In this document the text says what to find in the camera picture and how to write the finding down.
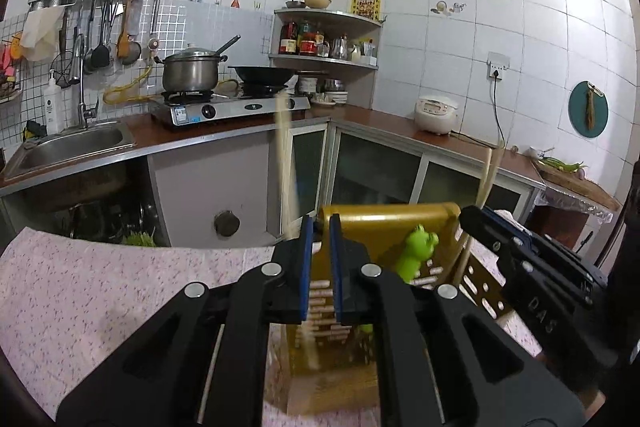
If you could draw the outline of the wooden cutting board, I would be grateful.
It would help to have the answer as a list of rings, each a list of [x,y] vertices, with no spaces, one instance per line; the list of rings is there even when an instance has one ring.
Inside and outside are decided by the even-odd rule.
[[[622,204],[613,196],[604,191],[600,185],[587,179],[582,179],[576,172],[564,172],[558,168],[549,166],[540,160],[533,160],[544,183],[555,192],[562,192],[574,198],[581,198],[591,204],[611,211],[618,211]]]

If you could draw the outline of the yellow perforated utensil holder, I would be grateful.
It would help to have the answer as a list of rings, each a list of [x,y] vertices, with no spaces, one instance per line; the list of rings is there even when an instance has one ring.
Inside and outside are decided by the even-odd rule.
[[[616,355],[597,317],[604,280],[548,239],[474,206],[463,231],[498,257],[506,302],[552,361],[546,369],[452,285],[410,285],[328,225],[334,306],[345,325],[373,329],[386,426],[581,426],[578,391],[597,384]]]

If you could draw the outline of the wooden chopstick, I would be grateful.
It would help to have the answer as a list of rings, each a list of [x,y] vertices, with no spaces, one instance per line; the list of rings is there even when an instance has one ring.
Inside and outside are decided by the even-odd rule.
[[[299,226],[296,225],[298,200],[293,147],[288,144],[291,115],[288,110],[288,95],[285,92],[281,92],[276,96],[276,107],[276,138],[281,191],[281,231],[285,239],[297,239],[299,236]],[[304,350],[304,358],[308,369],[318,371],[320,369],[320,361],[317,343],[314,340],[314,335],[312,335],[311,324],[306,320],[300,325],[300,345]]]
[[[506,142],[504,142],[502,138],[498,140],[496,147],[488,148],[487,150],[485,165],[482,170],[480,185],[478,186],[475,199],[475,206],[480,209],[484,208],[491,189],[494,186],[497,171],[505,150]],[[454,285],[454,287],[459,286],[470,256],[470,236],[468,233],[462,232],[458,240],[456,262],[454,262],[454,275],[451,277],[451,284]]]

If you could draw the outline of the white soap bottle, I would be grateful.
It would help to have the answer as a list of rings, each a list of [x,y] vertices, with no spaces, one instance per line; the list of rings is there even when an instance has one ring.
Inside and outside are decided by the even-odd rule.
[[[51,70],[48,84],[42,90],[44,118],[46,118],[47,135],[55,135],[65,128],[64,100],[62,88],[56,83]]]

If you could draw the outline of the stainless steel pot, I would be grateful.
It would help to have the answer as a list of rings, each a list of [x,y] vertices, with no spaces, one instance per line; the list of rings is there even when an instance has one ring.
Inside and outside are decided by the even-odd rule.
[[[165,58],[154,57],[163,66],[163,88],[169,93],[210,92],[218,84],[218,67],[228,60],[224,54],[241,39],[232,37],[218,50],[186,48]]]

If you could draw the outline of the corner shelf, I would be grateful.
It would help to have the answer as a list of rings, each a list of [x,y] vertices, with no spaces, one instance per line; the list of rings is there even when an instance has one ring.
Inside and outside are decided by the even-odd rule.
[[[278,9],[269,60],[377,70],[382,29],[382,22],[341,11]]]

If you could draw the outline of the teal round cutting board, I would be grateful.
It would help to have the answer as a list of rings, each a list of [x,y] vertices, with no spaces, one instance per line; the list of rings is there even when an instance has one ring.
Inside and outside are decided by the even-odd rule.
[[[568,118],[584,138],[597,138],[608,124],[608,100],[602,90],[589,81],[577,83],[568,99]]]

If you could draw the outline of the black wok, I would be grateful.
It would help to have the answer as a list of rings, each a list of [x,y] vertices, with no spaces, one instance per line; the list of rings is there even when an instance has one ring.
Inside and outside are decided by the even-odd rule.
[[[238,76],[244,96],[265,98],[274,95],[285,88],[285,85],[295,75],[322,76],[328,75],[327,70],[292,69],[273,66],[231,66]]]

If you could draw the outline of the stainless steel sink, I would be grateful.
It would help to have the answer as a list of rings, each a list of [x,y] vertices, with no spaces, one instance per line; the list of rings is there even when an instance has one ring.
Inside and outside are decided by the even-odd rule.
[[[104,121],[86,129],[68,129],[47,138],[24,142],[4,167],[6,179],[25,176],[82,158],[126,150],[134,146],[134,136],[121,121]]]

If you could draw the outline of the white rice cooker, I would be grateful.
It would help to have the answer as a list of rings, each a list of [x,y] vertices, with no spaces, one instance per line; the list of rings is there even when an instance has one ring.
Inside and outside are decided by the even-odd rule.
[[[422,131],[446,135],[457,126],[459,104],[446,96],[425,95],[416,100],[414,123]]]

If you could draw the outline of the chrome faucet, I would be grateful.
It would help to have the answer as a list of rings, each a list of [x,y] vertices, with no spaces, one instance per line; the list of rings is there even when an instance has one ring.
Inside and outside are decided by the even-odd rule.
[[[89,121],[96,119],[98,116],[99,103],[88,106],[85,97],[85,44],[86,39],[83,34],[78,34],[72,51],[72,64],[70,64],[70,73],[72,80],[78,84],[78,106],[77,116],[78,124],[81,129],[89,127]]]

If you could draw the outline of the wall power outlet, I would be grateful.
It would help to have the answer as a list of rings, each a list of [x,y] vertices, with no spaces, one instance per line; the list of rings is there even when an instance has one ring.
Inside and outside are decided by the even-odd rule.
[[[503,80],[504,73],[510,69],[510,57],[497,52],[489,52],[487,55],[487,77],[490,80]]]

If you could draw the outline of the gas stove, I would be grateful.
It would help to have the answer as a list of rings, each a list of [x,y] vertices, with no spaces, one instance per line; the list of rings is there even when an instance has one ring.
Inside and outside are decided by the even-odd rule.
[[[151,115],[171,127],[189,127],[230,119],[273,115],[279,110],[310,109],[306,96],[231,98],[214,92],[165,92],[148,103]]]

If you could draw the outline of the pink floral tablecloth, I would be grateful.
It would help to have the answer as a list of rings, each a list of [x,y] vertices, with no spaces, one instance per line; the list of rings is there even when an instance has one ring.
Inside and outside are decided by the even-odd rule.
[[[24,228],[1,255],[1,348],[53,417],[73,387],[187,283],[233,283],[271,255],[269,247],[136,247]]]

